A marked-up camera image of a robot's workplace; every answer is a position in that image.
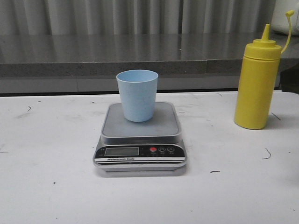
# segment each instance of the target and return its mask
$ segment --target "digital kitchen scale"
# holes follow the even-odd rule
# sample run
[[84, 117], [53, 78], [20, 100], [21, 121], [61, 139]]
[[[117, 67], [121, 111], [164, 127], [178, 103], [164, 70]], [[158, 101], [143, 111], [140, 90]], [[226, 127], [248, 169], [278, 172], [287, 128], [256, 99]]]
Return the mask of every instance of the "digital kitchen scale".
[[187, 154], [174, 106], [156, 102], [152, 119], [125, 119], [121, 104], [109, 106], [93, 163], [105, 171], [175, 170]]

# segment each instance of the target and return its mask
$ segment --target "yellow squeeze bottle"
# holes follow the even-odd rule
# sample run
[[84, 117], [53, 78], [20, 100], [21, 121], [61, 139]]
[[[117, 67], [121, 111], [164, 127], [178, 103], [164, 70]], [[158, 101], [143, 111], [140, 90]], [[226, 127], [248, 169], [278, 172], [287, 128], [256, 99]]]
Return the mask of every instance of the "yellow squeeze bottle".
[[290, 16], [293, 14], [293, 10], [285, 14], [289, 21], [289, 36], [283, 50], [276, 41], [269, 40], [270, 24], [266, 24], [261, 39], [246, 45], [235, 109], [235, 123], [241, 127], [262, 129], [266, 126], [280, 55], [291, 37]]

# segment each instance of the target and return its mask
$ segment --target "light blue cup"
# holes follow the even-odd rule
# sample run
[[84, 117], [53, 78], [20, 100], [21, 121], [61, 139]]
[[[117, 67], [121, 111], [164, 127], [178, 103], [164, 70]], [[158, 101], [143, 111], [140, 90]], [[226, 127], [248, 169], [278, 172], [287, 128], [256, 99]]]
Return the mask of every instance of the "light blue cup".
[[129, 70], [116, 76], [126, 119], [143, 122], [155, 111], [158, 74], [149, 70]]

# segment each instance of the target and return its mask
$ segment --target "lcd display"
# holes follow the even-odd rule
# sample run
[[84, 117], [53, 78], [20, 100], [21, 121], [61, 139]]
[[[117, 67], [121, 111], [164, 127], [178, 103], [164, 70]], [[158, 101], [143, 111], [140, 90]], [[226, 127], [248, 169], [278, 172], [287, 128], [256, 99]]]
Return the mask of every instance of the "lcd display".
[[139, 155], [139, 147], [106, 148], [105, 156]]

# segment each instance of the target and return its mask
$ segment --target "gray curtain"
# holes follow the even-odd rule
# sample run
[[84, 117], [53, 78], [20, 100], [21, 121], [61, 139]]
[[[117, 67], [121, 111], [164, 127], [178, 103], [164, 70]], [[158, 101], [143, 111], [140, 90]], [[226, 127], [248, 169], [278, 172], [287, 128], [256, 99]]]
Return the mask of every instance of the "gray curtain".
[[274, 0], [0, 0], [0, 35], [262, 31]]

